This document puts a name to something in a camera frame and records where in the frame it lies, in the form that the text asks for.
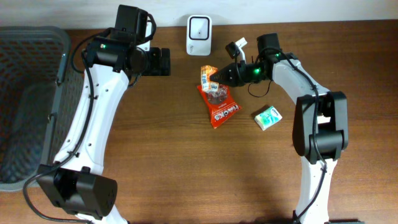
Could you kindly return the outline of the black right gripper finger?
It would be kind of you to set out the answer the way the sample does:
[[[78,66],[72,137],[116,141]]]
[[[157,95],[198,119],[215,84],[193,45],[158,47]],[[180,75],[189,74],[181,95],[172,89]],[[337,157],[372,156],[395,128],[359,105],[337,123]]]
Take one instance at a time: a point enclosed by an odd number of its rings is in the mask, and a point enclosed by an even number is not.
[[[231,78],[230,78],[229,75],[212,74],[210,76],[210,80],[212,82],[216,82],[216,83],[219,83],[221,85],[227,85],[227,86],[231,86],[232,85]]]
[[[210,76],[222,76],[222,77],[228,77],[231,75],[231,69],[232,66],[231,65],[227,65],[223,68],[221,67],[212,67],[211,68],[211,72],[210,72]]]

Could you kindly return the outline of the orange tissue pack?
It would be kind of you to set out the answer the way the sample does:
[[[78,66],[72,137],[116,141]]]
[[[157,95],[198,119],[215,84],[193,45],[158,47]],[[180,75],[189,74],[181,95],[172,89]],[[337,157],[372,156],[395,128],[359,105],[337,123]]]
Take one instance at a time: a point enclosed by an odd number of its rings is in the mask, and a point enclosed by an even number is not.
[[[216,92],[219,84],[210,80],[212,74],[216,73],[218,69],[210,65],[201,66],[201,90],[205,93]]]

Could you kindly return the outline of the red snack bag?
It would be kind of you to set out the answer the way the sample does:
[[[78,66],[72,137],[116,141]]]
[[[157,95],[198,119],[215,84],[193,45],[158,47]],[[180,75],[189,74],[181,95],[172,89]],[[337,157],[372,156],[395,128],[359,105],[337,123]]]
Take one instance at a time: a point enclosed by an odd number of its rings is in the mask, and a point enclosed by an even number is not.
[[[210,123],[215,129],[242,108],[231,96],[229,86],[220,85],[217,91],[209,93],[204,92],[201,85],[197,89],[209,109]]]

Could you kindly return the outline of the teal tissue pack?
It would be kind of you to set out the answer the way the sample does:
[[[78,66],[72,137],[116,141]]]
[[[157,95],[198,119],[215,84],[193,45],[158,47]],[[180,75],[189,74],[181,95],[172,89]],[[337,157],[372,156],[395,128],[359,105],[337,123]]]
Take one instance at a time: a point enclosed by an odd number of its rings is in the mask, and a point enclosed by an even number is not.
[[[281,119],[282,115],[273,106],[254,117],[255,122],[263,131],[278,123]]]

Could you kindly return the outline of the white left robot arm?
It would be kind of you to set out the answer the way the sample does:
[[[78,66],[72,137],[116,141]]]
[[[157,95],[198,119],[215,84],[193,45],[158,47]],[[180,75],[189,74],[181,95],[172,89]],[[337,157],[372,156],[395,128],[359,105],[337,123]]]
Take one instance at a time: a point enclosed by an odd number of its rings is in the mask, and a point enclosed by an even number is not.
[[[118,184],[103,176],[106,142],[125,91],[143,76],[170,75],[170,51],[149,47],[157,25],[151,14],[120,5],[116,23],[86,40],[84,86],[72,125],[52,164],[34,180],[68,223],[124,223]]]

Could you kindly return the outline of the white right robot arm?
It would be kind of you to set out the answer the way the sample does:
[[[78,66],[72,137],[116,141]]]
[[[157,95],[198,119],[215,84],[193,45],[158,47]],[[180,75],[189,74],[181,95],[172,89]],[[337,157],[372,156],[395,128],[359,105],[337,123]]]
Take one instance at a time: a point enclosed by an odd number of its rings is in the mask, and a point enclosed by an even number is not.
[[[276,33],[257,38],[258,55],[225,66],[210,80],[230,87],[270,80],[295,104],[292,141],[301,160],[301,186],[294,223],[329,223],[331,177],[348,146],[346,95],[316,82],[291,52],[285,53]]]

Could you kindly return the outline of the grey plastic basket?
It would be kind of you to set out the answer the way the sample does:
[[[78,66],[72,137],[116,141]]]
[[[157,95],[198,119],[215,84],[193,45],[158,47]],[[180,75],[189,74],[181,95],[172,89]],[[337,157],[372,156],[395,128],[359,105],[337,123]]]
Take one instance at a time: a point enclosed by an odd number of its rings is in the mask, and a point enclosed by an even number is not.
[[[58,27],[1,28],[1,191],[22,190],[66,140],[83,88]]]

